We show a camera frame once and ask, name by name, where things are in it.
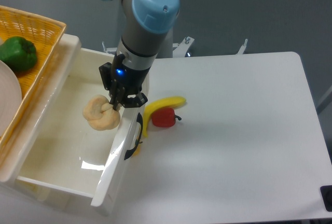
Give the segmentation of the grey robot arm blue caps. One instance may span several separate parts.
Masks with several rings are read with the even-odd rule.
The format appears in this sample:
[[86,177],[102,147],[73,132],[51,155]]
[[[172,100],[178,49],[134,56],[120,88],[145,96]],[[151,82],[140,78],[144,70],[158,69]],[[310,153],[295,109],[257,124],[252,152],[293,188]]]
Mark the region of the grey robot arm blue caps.
[[180,9],[179,0],[120,0],[127,23],[114,59],[99,70],[113,109],[147,103],[144,82]]

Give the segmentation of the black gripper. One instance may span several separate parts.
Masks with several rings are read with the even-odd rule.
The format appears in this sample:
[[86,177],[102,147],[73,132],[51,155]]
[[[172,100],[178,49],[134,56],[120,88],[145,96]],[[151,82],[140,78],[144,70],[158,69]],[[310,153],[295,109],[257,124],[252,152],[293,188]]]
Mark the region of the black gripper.
[[142,93],[148,70],[134,70],[124,64],[125,55],[116,55],[113,62],[99,67],[102,83],[109,92],[110,104],[117,110],[118,106],[137,108],[147,103],[147,96]]

